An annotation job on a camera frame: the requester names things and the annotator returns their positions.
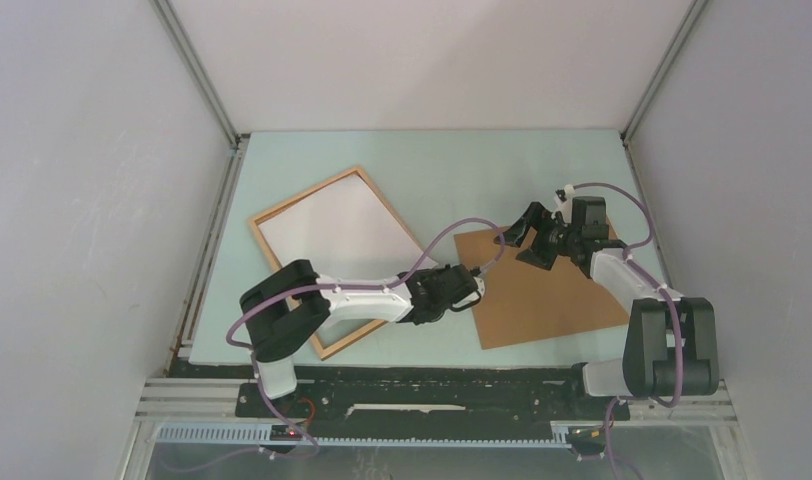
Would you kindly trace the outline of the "wooden picture frame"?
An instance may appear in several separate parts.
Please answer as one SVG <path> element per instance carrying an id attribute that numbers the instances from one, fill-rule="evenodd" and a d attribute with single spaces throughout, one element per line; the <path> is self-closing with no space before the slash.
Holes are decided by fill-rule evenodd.
<path id="1" fill-rule="evenodd" d="M 245 324 L 258 359 L 293 355 L 317 332 L 358 322 L 345 346 L 414 308 L 398 277 L 433 268 L 411 232 L 359 167 L 254 216 L 251 229 L 273 269 L 240 299 L 243 312 L 274 298 Z"/>

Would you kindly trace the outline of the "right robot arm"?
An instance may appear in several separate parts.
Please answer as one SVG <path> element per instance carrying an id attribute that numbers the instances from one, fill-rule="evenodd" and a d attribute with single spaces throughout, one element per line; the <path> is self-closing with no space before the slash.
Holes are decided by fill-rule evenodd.
<path id="1" fill-rule="evenodd" d="M 567 258 L 629 315 L 622 357 L 584 364 L 582 379 L 563 392 L 567 411 L 588 418 L 604 397 L 651 398 L 672 406 L 685 395 L 714 394 L 720 375 L 711 302 L 657 281 L 625 242 L 611 238 L 604 198 L 562 194 L 557 201 L 554 211 L 531 203 L 495 243 L 521 247 L 534 231 L 517 260 L 549 270 Z"/>

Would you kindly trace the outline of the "printed photo sheet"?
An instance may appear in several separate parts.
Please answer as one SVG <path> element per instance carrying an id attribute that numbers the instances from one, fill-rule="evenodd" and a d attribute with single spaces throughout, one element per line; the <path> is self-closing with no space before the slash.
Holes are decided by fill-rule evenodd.
<path id="1" fill-rule="evenodd" d="M 322 275 L 378 280 L 436 264 L 362 173 L 323 182 L 253 216 L 249 224 L 275 270 L 306 259 Z M 311 341 L 327 358 L 387 324 L 343 321 L 321 328 Z"/>

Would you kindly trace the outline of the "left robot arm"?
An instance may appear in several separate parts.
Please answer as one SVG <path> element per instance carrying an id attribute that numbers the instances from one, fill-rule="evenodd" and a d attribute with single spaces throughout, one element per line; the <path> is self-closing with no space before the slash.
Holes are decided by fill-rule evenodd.
<path id="1" fill-rule="evenodd" d="M 286 416 L 298 403 L 292 357 L 318 330 L 352 320 L 436 322 L 482 300 L 481 274 L 480 268 L 458 264 L 344 280 L 316 272 L 306 259 L 295 260 L 241 295 L 242 316 L 227 342 L 251 351 L 254 376 L 263 386 L 260 404 L 274 416 Z"/>

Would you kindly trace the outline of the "brown cardboard backing board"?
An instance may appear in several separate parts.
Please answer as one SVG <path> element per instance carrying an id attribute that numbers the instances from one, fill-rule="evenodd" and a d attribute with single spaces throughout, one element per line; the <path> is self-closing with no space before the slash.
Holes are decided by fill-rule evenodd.
<path id="1" fill-rule="evenodd" d="M 629 314 L 602 286 L 559 257 L 550 270 L 516 259 L 520 247 L 507 244 L 484 275 L 485 293 L 471 309 L 480 345 L 494 349 L 625 326 Z"/>

